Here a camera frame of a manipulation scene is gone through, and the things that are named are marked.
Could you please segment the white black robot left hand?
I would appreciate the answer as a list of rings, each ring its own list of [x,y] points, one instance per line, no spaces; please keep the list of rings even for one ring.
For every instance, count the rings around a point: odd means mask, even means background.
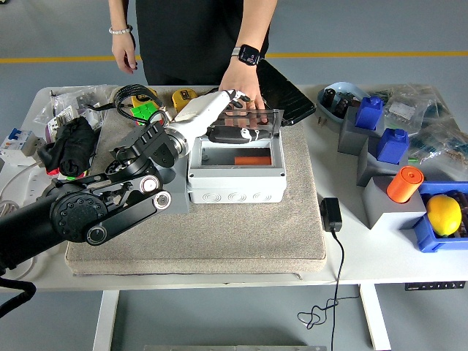
[[[213,143],[229,144],[271,139],[271,133],[264,129],[223,125],[211,127],[224,109],[239,99],[249,101],[247,95],[236,90],[216,91],[192,99],[175,117],[174,122],[165,127],[165,132],[179,142],[185,142],[187,146],[203,135]]]

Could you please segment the person's right hand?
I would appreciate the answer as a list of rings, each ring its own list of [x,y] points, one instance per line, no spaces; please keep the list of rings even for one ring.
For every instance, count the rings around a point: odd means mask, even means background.
[[[133,74],[137,70],[135,40],[132,34],[113,34],[112,54],[122,72]]]

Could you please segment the person's left hand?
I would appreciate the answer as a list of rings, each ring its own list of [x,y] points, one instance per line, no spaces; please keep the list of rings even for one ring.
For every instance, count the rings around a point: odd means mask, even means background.
[[[248,102],[240,100],[242,109],[254,110],[265,108],[257,78],[256,66],[248,66],[237,57],[232,57],[226,69],[219,90],[241,91],[250,98]]]

